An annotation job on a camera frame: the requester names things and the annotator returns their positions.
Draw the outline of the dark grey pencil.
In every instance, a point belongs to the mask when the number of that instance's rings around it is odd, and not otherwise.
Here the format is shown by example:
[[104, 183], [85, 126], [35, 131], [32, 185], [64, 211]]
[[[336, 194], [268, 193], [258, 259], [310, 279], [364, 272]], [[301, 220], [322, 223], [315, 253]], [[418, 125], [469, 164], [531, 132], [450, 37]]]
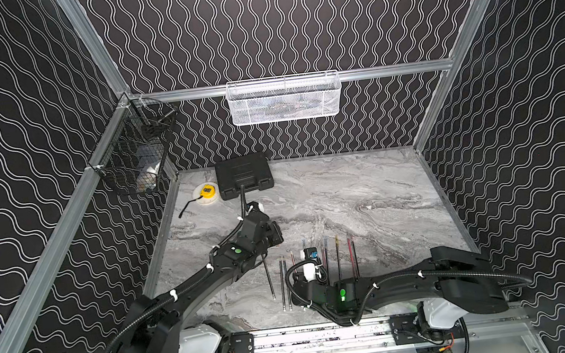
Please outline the dark grey pencil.
[[273, 279], [271, 279], [270, 270], [269, 270], [269, 267], [267, 265], [266, 258], [264, 256], [262, 256], [262, 265], [263, 265], [264, 270], [266, 272], [266, 279], [268, 280], [269, 290], [271, 292], [272, 299], [273, 299], [273, 301], [277, 300], [276, 290], [274, 289], [274, 285], [273, 285]]

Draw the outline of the red pencil pink cap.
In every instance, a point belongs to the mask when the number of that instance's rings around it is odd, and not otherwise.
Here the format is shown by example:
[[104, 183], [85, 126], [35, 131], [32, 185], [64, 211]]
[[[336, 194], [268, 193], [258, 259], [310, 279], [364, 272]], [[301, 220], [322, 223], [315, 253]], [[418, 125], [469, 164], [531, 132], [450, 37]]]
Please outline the red pencil pink cap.
[[296, 264], [296, 260], [295, 260], [295, 257], [294, 257], [294, 253], [291, 252], [290, 254], [291, 254], [291, 261], [292, 261], [292, 264], [293, 264], [293, 266], [294, 266], [294, 265]]

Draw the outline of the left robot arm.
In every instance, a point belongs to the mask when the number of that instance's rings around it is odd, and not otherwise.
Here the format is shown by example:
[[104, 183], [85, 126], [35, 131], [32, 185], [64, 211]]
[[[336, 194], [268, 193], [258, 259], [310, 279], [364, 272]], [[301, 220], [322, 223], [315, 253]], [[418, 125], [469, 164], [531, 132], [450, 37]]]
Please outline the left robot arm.
[[271, 247], [284, 238], [277, 222], [240, 188], [241, 215], [236, 227], [212, 247], [197, 273], [157, 297], [141, 295], [103, 353], [181, 353], [184, 322], [210, 298], [258, 268]]

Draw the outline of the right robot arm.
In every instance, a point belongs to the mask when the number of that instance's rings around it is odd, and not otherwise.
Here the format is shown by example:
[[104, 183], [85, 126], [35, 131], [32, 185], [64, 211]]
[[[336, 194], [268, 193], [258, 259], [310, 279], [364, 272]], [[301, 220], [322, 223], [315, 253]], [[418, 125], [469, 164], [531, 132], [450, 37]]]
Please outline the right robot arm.
[[400, 302], [418, 302], [413, 333], [433, 342], [467, 314], [507, 311], [504, 292], [525, 287], [531, 277], [491, 270], [485, 256], [447, 246], [427, 259], [377, 276], [324, 280], [325, 267], [314, 260], [297, 263], [284, 275], [293, 303], [341, 327], [358, 326], [367, 312]]

